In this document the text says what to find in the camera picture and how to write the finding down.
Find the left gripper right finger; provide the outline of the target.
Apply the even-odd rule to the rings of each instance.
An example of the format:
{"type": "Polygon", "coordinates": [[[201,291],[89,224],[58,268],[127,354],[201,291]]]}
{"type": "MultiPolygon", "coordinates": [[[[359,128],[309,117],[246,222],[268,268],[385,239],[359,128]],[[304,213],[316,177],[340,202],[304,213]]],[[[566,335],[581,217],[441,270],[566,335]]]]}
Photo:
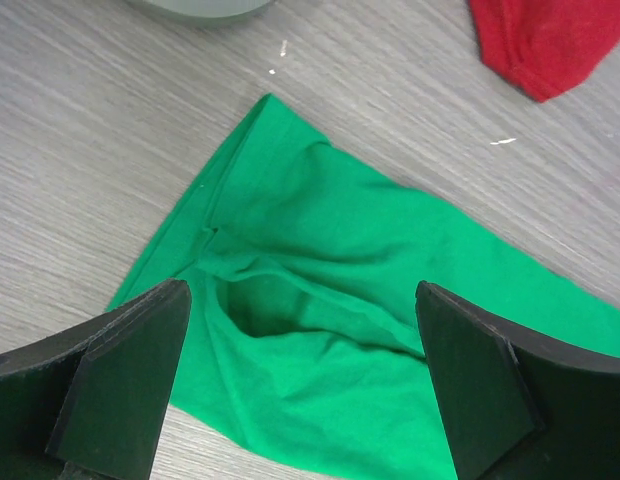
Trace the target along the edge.
{"type": "Polygon", "coordinates": [[[416,315],[460,479],[620,479],[620,358],[426,281],[416,315]]]}

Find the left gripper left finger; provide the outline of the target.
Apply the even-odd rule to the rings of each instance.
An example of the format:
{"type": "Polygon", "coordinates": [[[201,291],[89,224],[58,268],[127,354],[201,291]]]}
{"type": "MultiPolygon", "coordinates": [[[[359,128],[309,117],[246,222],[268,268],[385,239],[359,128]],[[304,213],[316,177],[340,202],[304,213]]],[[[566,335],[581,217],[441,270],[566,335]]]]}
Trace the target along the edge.
{"type": "Polygon", "coordinates": [[[191,308],[186,282],[0,353],[0,479],[147,479],[191,308]]]}

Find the green t shirt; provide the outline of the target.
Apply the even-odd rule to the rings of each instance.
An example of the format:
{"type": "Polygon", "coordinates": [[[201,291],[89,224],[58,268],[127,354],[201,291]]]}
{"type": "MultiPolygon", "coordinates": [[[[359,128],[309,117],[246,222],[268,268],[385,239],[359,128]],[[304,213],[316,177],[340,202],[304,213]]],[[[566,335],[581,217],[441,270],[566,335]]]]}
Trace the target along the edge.
{"type": "Polygon", "coordinates": [[[620,310],[263,96],[111,300],[187,282],[172,403],[242,447],[352,479],[455,475],[417,328],[433,282],[620,357],[620,310]]]}

